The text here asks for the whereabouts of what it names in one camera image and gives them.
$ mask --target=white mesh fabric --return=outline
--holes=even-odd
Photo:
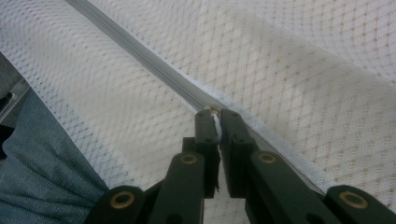
[[[393,1],[91,0],[322,190],[396,210]]]
[[[353,185],[396,211],[393,2],[91,2],[318,187]],[[0,50],[106,183],[161,179],[193,135],[180,99],[64,2],[0,10]],[[206,221],[243,222],[234,203],[209,201]]]
[[[0,50],[110,188],[164,178],[194,135],[178,95],[64,1],[2,2],[0,27]],[[247,223],[244,203],[220,184],[205,223]]]

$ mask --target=mesh net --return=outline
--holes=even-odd
[[[356,186],[396,211],[395,3],[90,2],[320,189]],[[106,183],[163,178],[193,136],[183,100],[66,2],[0,10],[0,50]],[[219,197],[207,223],[246,221],[241,203]]]

